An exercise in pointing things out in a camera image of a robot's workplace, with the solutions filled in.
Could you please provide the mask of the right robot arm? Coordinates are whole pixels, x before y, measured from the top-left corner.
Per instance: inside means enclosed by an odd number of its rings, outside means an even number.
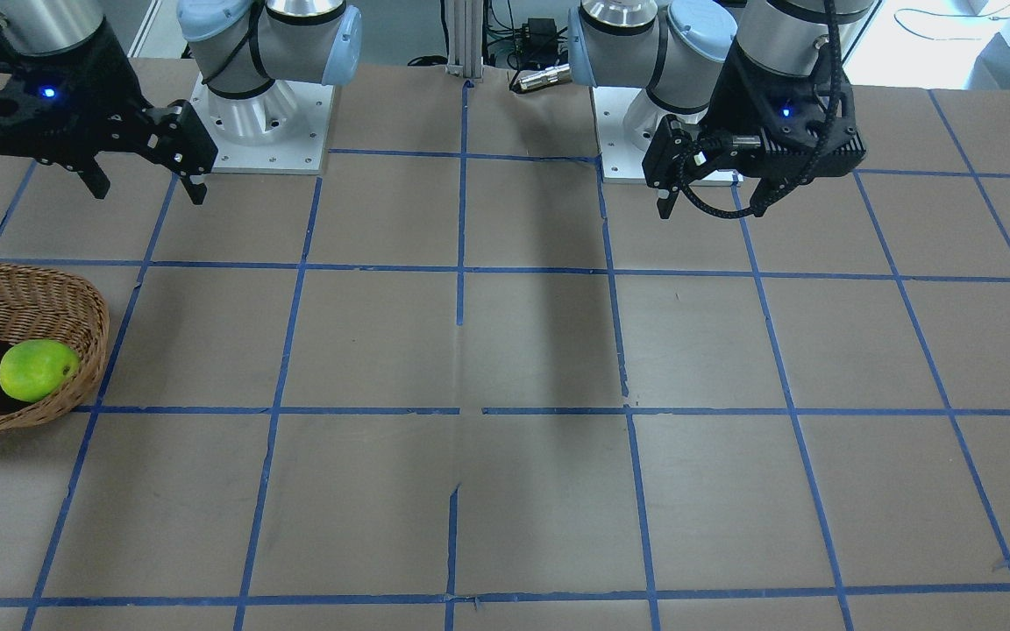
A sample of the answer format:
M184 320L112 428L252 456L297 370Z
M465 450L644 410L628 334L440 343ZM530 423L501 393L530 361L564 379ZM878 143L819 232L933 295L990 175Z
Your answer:
M129 152L202 204L219 139L281 138L300 112L289 83L345 85L359 64L362 17L345 1L181 1L177 19L204 112L152 104L96 1L0 1L0 155L64 167L103 199L96 157Z

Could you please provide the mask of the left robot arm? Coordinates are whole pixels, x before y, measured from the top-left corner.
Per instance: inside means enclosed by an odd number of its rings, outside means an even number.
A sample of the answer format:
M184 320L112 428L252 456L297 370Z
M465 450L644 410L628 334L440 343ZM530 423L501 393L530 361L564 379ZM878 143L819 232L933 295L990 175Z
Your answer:
M668 219L679 196L716 218L764 216L865 159L842 44L869 1L582 1L574 82L641 89L661 111L642 160Z

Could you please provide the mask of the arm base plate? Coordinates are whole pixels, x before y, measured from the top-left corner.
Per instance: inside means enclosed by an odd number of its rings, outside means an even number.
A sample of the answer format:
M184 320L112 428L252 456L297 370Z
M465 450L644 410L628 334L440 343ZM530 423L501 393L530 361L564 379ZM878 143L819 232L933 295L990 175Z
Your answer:
M666 111L639 88L593 87L592 103L602 179L613 184L645 183L642 163Z
M259 96L233 100L201 79L191 103L216 144L214 173L322 174L336 87L277 81Z

